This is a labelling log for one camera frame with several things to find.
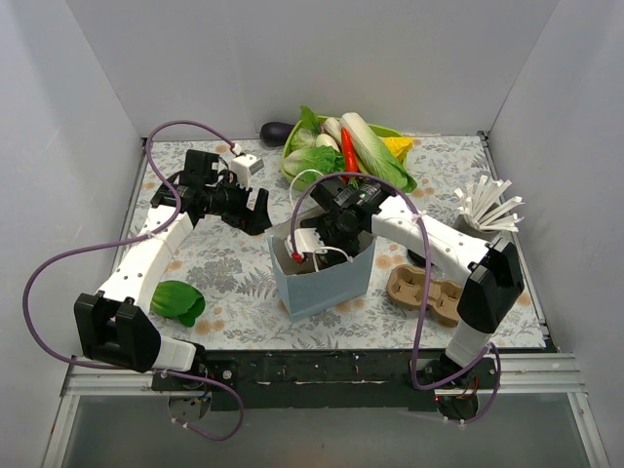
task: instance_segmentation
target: white wall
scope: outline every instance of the white wall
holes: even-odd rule
[[[62,0],[0,0],[0,466],[39,466],[66,366],[41,351],[21,291],[43,260],[119,238],[140,140]],[[77,351],[73,301],[112,252],[52,267],[35,284],[36,325]]]
[[[488,130],[556,3],[68,0],[141,135],[183,117],[234,137],[295,121],[303,103],[401,130]]]
[[[521,239],[549,329],[573,351],[624,464],[624,3],[561,0],[491,133],[526,197]]]

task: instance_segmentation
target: black and white robotic arm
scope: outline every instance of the black and white robotic arm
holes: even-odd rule
[[[271,226],[267,211],[268,192],[259,189],[253,210],[249,209],[251,177],[262,161],[244,154],[219,172],[216,154],[189,150],[184,169],[171,177],[181,199],[175,221],[159,234],[150,233],[175,212],[176,201],[163,184],[139,235],[150,238],[128,249],[113,274],[96,294],[83,293],[74,304],[74,315],[86,357],[139,372],[151,369],[190,371],[201,346],[162,336],[146,312],[156,287],[180,244],[205,215],[220,215],[228,224],[250,235]]]
[[[345,261],[345,257],[323,251],[323,246],[353,256],[359,251],[358,236],[362,231],[424,256],[422,234],[413,213],[401,197],[381,184],[366,182],[356,189],[338,178],[329,179],[317,185],[311,196],[326,212],[303,220],[294,236],[301,253],[323,253],[319,259],[325,266]],[[443,373],[452,374],[479,355],[523,292],[522,269],[511,242],[498,239],[489,244],[426,214],[421,218],[428,233],[432,263],[463,286],[457,307],[460,322],[441,358],[446,368]],[[290,237],[287,249],[293,251]]]

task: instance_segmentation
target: basket of vegetables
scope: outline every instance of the basket of vegetables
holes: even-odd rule
[[[284,146],[281,169],[288,181],[310,169],[323,174],[361,172],[380,176],[410,192],[416,182],[404,164],[411,148],[412,138],[367,124],[355,112],[346,113],[338,120],[316,115],[302,105],[301,120],[292,128]],[[317,177],[312,172],[304,174],[294,188],[304,190]]]

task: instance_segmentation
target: green bowl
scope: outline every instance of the green bowl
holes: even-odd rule
[[[321,121],[321,123],[325,122],[326,120],[329,119],[329,117],[327,115],[319,115],[319,120]],[[369,127],[371,130],[374,131],[374,133],[380,137],[380,138],[388,138],[388,137],[402,137],[403,135],[401,135],[399,132],[397,132],[396,130],[393,129],[388,129],[387,127],[381,127],[380,125],[375,125],[375,124],[369,124]],[[286,144],[284,145],[284,151],[282,151],[282,162],[280,164],[280,169],[282,170],[282,174],[284,175],[284,177],[288,180],[288,182],[292,182],[294,179],[294,175],[289,174],[285,169],[284,169],[284,160],[288,157],[289,154],[291,154],[293,151],[291,149],[291,140],[293,139],[293,135],[297,133],[297,131],[301,128],[301,121],[299,120],[295,125],[294,128],[291,131],[291,134],[289,135],[289,139],[286,140]],[[294,188],[296,190],[299,191],[303,191],[305,190],[305,188],[309,185],[309,183],[305,183],[303,180],[298,180],[295,184],[294,184]]]

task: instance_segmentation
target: red pepper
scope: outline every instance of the red pepper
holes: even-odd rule
[[[358,172],[358,162],[355,159],[355,150],[353,149],[353,143],[351,142],[351,136],[347,129],[342,127],[340,133],[342,139],[342,155],[344,156],[344,170],[347,173]]]

